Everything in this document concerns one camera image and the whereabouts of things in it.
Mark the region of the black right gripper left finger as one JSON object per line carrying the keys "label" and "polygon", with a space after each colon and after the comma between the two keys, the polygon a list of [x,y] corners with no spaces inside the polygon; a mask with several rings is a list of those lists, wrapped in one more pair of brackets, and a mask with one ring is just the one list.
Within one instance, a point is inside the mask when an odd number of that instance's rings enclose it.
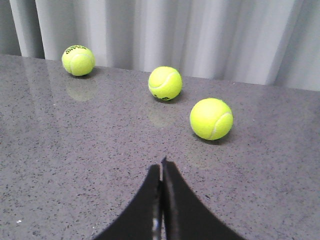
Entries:
{"label": "black right gripper left finger", "polygon": [[160,239],[160,166],[152,165],[139,191],[97,240]]}

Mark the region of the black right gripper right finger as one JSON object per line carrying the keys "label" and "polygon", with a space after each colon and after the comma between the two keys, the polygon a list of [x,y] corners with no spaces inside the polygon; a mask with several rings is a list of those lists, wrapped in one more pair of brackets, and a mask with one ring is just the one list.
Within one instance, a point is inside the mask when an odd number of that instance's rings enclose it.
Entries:
{"label": "black right gripper right finger", "polygon": [[162,160],[162,209],[168,240],[242,240],[197,198],[176,164]]}

